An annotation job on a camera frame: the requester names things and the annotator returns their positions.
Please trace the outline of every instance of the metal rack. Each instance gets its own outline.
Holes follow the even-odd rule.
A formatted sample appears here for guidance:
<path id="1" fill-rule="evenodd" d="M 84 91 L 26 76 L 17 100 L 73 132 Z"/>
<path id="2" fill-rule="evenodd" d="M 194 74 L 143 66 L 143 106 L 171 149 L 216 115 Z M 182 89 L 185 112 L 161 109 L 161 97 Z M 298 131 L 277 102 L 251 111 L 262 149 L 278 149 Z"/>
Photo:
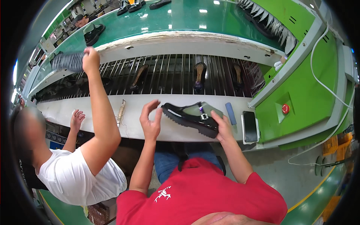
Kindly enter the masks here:
<path id="1" fill-rule="evenodd" d="M 212 55 L 171 54 L 150 55 L 117 60 L 100 65 L 100 75 L 108 95 L 129 94 L 199 94 L 193 89 L 196 80 L 194 65 L 204 62 L 207 66 L 205 88 L 200 94 L 223 95 L 237 97 L 253 97 L 262 85 L 255 85 L 260 68 L 256 63 L 227 57 Z M 240 65 L 244 88 L 236 91 L 233 87 L 231 70 L 233 64 Z M 138 93 L 132 92 L 133 83 L 138 69 L 148 64 L 148 72 Z M 69 85 L 69 79 L 77 81 L 77 85 Z M 90 95 L 86 85 L 87 76 L 84 72 L 74 73 L 69 77 L 47 87 L 40 102 L 51 102 L 67 98 L 80 98 Z"/>

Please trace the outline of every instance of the logo on red t-shirt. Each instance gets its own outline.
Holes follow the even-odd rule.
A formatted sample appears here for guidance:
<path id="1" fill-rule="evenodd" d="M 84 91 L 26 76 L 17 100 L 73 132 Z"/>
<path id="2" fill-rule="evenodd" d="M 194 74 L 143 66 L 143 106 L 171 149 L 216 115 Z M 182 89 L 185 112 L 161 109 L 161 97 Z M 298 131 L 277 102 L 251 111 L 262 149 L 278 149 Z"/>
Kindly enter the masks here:
<path id="1" fill-rule="evenodd" d="M 160 194 L 159 194 L 158 197 L 156 197 L 156 199 L 154 200 L 154 202 L 157 202 L 157 199 L 158 199 L 158 198 L 160 199 L 161 196 L 167 197 L 166 200 L 167 200 L 168 198 L 171 198 L 170 194 L 167 194 L 167 193 L 166 193 L 166 189 L 168 189 L 168 188 L 171 188 L 171 186 L 168 186 L 168 187 L 166 187 L 166 188 L 158 191 Z"/>

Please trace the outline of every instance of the hand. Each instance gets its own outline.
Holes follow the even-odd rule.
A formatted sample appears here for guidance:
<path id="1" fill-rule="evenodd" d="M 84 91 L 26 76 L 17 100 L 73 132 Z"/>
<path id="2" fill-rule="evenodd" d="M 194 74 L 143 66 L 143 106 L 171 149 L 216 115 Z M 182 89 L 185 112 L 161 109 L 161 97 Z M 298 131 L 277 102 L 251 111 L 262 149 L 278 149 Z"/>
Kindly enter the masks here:
<path id="1" fill-rule="evenodd" d="M 100 56 L 93 47 L 87 47 L 84 50 L 84 57 L 82 59 L 82 68 L 84 72 L 89 75 L 95 71 L 99 72 Z"/>
<path id="2" fill-rule="evenodd" d="M 85 119 L 85 114 L 83 111 L 79 111 L 78 109 L 72 114 L 71 122 L 70 122 L 70 130 L 78 133 L 80 130 L 80 126 L 82 121 Z"/>
<path id="3" fill-rule="evenodd" d="M 144 131 L 145 141 L 156 141 L 160 133 L 160 119 L 162 116 L 162 108 L 156 110 L 155 121 L 149 120 L 149 114 L 160 104 L 159 100 L 155 99 L 144 105 L 140 115 L 141 127 Z"/>
<path id="4" fill-rule="evenodd" d="M 214 110 L 212 110 L 211 117 L 219 124 L 219 133 L 216 138 L 220 142 L 224 142 L 234 138 L 229 120 L 225 115 L 223 115 L 221 118 L 218 114 L 216 114 Z"/>

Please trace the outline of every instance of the mobile phone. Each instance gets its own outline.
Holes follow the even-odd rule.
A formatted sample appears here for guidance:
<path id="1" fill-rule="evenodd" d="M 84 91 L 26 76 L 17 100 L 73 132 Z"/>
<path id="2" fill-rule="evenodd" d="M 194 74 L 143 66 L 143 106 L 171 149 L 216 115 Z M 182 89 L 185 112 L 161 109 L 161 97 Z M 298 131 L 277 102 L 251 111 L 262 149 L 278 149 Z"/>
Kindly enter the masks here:
<path id="1" fill-rule="evenodd" d="M 243 111 L 244 132 L 246 142 L 257 142 L 255 113 Z"/>

